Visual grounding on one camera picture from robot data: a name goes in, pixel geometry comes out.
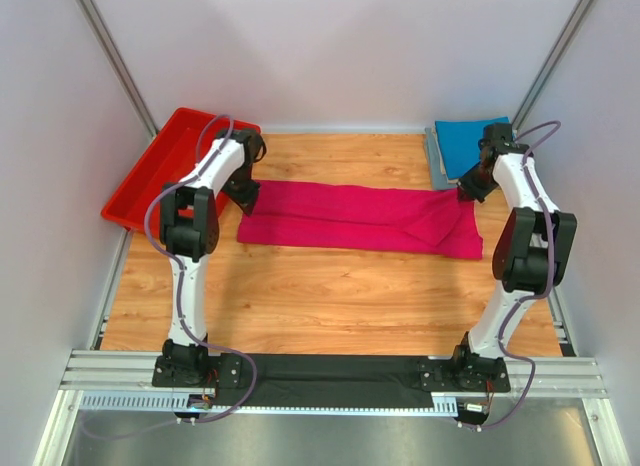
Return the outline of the right frame post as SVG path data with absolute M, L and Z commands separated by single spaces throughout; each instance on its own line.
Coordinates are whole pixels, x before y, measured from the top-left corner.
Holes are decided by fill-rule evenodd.
M 516 129 L 523 127 L 597 1 L 577 0 L 513 117 Z

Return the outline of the beige folded t shirt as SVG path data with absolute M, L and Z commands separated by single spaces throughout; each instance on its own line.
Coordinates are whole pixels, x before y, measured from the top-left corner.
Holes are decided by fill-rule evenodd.
M 466 169 L 466 147 L 460 136 L 446 136 L 438 138 L 439 152 L 443 171 L 449 182 L 458 180 Z

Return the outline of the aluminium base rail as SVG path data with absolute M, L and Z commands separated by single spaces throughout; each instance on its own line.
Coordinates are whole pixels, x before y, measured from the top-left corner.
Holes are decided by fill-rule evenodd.
M 523 399 L 604 399 L 597 363 L 584 357 L 506 359 L 494 373 L 426 356 L 256 354 L 212 356 L 203 378 L 181 380 L 157 352 L 74 351 L 61 389 L 85 411 L 169 412 L 193 421 L 249 414 L 445 417 L 482 424 Z

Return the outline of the blue folded t shirt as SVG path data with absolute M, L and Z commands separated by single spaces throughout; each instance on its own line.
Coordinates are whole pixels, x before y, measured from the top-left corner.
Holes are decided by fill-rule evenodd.
M 507 116 L 475 121 L 436 121 L 435 131 L 438 138 L 446 136 L 460 136 L 466 147 L 465 173 L 479 160 L 480 149 L 478 141 L 483 138 L 484 128 L 493 123 L 509 123 Z

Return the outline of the magenta t shirt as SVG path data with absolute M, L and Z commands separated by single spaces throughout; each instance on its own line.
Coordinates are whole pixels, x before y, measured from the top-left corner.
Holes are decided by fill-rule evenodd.
M 264 181 L 241 243 L 483 258 L 474 205 L 456 192 Z

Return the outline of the left frame post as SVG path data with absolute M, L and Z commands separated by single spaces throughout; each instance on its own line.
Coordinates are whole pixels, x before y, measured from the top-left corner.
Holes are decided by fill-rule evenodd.
M 108 63 L 130 101 L 136 115 L 150 137 L 155 137 L 159 128 L 154 120 L 136 82 L 127 67 L 96 0 L 75 0 L 85 20 L 98 41 Z

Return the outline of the frame post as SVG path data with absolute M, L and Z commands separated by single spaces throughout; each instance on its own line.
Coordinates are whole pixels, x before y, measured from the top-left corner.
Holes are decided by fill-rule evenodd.
M 136 115 L 150 137 L 155 137 L 159 128 L 154 120 L 136 82 L 127 67 L 96 0 L 75 0 L 85 20 L 98 41 L 108 63 L 130 101 Z
M 577 0 L 513 117 L 516 129 L 523 127 L 597 1 Z

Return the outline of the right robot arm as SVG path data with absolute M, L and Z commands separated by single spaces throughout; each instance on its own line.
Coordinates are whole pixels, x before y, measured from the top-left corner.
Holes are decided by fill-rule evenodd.
M 485 126 L 478 147 L 478 163 L 458 181 L 458 198 L 482 202 L 499 189 L 509 217 L 492 257 L 494 293 L 451 359 L 453 376 L 463 388 L 505 378 L 510 339 L 531 305 L 561 283 L 577 230 L 575 215 L 562 211 L 546 193 L 533 147 L 517 142 L 510 124 Z

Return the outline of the grey folded t shirt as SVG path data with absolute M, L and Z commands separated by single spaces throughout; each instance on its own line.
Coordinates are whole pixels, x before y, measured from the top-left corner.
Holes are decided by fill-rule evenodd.
M 432 188 L 438 191 L 455 189 L 457 181 L 447 177 L 434 128 L 425 129 L 425 151 Z

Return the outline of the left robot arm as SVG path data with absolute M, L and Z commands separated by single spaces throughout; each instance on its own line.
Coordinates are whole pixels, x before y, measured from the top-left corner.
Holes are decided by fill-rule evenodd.
M 159 239 L 150 243 L 169 258 L 173 277 L 171 326 L 154 366 L 155 387 L 207 388 L 215 377 L 206 347 L 204 303 L 209 257 L 219 240 L 216 200 L 225 194 L 250 215 L 260 189 L 252 178 L 253 165 L 265 154 L 265 141 L 256 129 L 225 129 L 194 169 L 166 184 L 145 213 L 149 235 L 151 213 L 160 209 Z

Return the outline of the red plastic bin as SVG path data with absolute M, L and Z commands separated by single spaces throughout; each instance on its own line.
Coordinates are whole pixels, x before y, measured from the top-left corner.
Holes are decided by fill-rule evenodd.
M 197 148 L 202 130 L 213 118 L 211 113 L 194 109 L 175 110 L 107 201 L 102 217 L 128 230 L 143 231 L 146 211 L 165 184 L 189 175 L 196 161 L 208 153 L 218 132 L 229 126 L 227 119 L 216 122 Z

